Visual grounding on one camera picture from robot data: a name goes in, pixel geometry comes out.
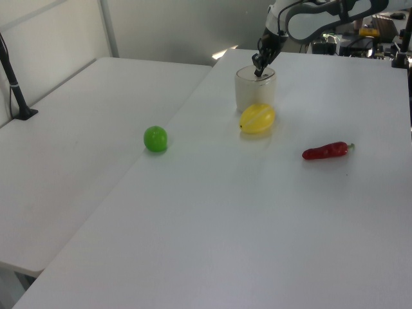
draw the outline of white wall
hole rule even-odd
[[[256,49],[274,0],[101,0],[123,58],[213,65],[228,47]]]
[[[66,0],[2,35],[29,106],[93,59],[109,56],[98,0]],[[8,115],[8,81],[0,67],[0,126]]]

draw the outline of red chili pepper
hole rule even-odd
[[[355,148],[354,144],[348,145],[345,142],[336,142],[319,148],[311,148],[303,151],[302,157],[305,160],[326,159],[334,156],[344,156],[349,149]]]

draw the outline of table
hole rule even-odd
[[[213,67],[168,150],[143,153],[15,309],[410,308],[406,71],[282,53],[276,124],[253,137],[234,96],[253,53]],[[302,160],[338,140],[357,148]]]
[[[0,267],[37,277],[207,66],[103,58],[0,130]]]

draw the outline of lemon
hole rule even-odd
[[[242,113],[239,127],[244,133],[256,134],[270,128],[275,120],[275,110],[269,104],[253,104]]]

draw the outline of translucent cup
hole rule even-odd
[[[236,105],[243,112],[255,103],[274,105],[276,91],[276,73],[265,68],[262,76],[257,77],[254,66],[247,66],[236,72],[234,77]]]

